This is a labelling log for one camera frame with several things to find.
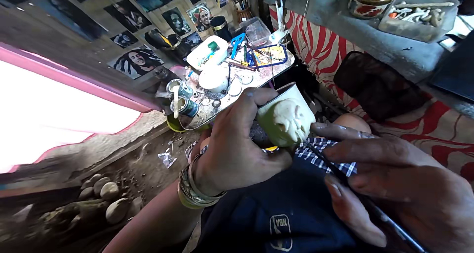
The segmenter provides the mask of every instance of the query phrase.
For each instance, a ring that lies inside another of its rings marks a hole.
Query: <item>bracelet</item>
[[[178,196],[181,203],[191,209],[210,207],[216,204],[217,201],[226,194],[226,191],[224,191],[217,196],[208,196],[197,189],[193,179],[192,167],[202,155],[203,154],[198,154],[193,159],[193,162],[186,166],[179,175]]]

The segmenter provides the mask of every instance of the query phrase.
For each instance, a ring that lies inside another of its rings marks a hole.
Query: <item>wall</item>
[[[68,1],[106,28],[108,32],[90,42],[63,25],[56,18],[48,16],[42,8],[28,5],[27,1],[18,5],[22,10],[0,6],[0,21],[2,22],[0,40],[20,49],[44,56],[94,80],[143,96],[140,91],[154,83],[155,79],[151,78],[152,74],[149,73],[133,80],[127,75],[108,67],[107,62],[138,45],[147,44],[143,35],[155,27],[158,27],[165,35],[172,34],[173,30],[164,20],[162,13],[174,7],[180,10],[191,27],[190,34],[196,30],[186,13],[186,10],[194,7],[190,0],[173,0],[148,13],[145,13],[135,0],[130,0],[151,21],[152,25],[133,33],[139,42],[128,48],[121,48],[110,38],[127,29],[106,12],[104,7],[122,0],[85,0],[82,3],[78,0]],[[234,20],[235,13],[232,12],[233,7],[230,4],[219,8],[216,0],[204,1],[213,16],[224,15],[230,25],[236,22]],[[200,32],[199,35],[204,40],[211,35],[211,29]],[[175,65],[175,62],[165,53],[159,50],[154,51],[163,59],[165,67],[170,68]]]

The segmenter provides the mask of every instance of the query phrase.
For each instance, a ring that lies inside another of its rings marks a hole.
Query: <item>plaid cloth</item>
[[[319,150],[319,152],[321,152],[324,148],[326,148],[328,146],[333,146],[333,145],[337,144],[336,141],[331,141],[331,140],[326,139],[326,138],[308,138],[307,141],[309,143],[311,143],[317,150]],[[329,169],[328,166],[326,166],[324,164],[322,159],[318,158],[313,153],[313,151],[311,151],[311,149],[309,147],[307,147],[305,144],[303,144],[303,142],[301,142],[299,144],[299,147],[295,151],[294,157],[295,158],[302,158],[302,159],[306,160],[307,162],[309,162],[313,165],[316,165],[318,168],[326,170],[326,173],[331,172],[331,169]],[[341,164],[334,163],[334,165],[339,170],[344,172],[347,177],[349,177],[352,173],[357,173],[355,162],[352,162],[350,164],[348,164],[348,163],[341,163]]]

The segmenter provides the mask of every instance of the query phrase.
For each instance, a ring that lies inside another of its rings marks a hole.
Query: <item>red and white striped fabric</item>
[[[275,6],[270,6],[272,24],[278,26]],[[474,120],[450,109],[435,98],[422,108],[375,123],[354,98],[334,84],[336,70],[347,52],[357,45],[331,30],[312,24],[288,10],[285,23],[290,30],[297,56],[352,113],[364,118],[380,133],[394,134],[433,156],[442,165],[460,174],[474,186]]]

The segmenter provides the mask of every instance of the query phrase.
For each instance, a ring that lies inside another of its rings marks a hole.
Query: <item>wrist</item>
[[[206,170],[206,157],[202,155],[194,164],[193,170],[194,183],[199,191],[207,196],[217,196],[224,190],[216,187],[209,171]]]

